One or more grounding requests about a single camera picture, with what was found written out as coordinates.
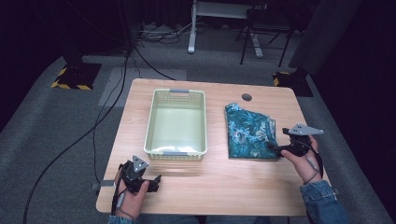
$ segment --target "denim sleeve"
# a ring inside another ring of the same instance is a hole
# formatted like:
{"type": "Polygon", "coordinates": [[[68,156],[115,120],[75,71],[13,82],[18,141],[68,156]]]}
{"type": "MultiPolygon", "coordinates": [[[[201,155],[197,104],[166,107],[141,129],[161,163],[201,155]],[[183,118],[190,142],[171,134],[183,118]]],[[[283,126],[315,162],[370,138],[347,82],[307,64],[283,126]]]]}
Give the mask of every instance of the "denim sleeve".
{"type": "Polygon", "coordinates": [[[126,217],[109,216],[108,224],[134,224],[134,222],[126,217]]]}
{"type": "Polygon", "coordinates": [[[337,201],[327,181],[321,180],[302,185],[300,192],[303,195],[306,210],[316,224],[348,223],[347,213],[337,201]]]}

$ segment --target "teal patterned cloth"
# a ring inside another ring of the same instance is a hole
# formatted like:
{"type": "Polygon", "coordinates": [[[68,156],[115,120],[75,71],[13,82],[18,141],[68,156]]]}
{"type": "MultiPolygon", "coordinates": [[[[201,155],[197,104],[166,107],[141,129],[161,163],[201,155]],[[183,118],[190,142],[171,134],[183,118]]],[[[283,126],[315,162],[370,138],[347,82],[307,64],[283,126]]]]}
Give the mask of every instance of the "teal patterned cloth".
{"type": "Polygon", "coordinates": [[[264,114],[251,112],[232,103],[225,106],[230,158],[277,159],[266,142],[277,146],[276,122],[264,114]]]}

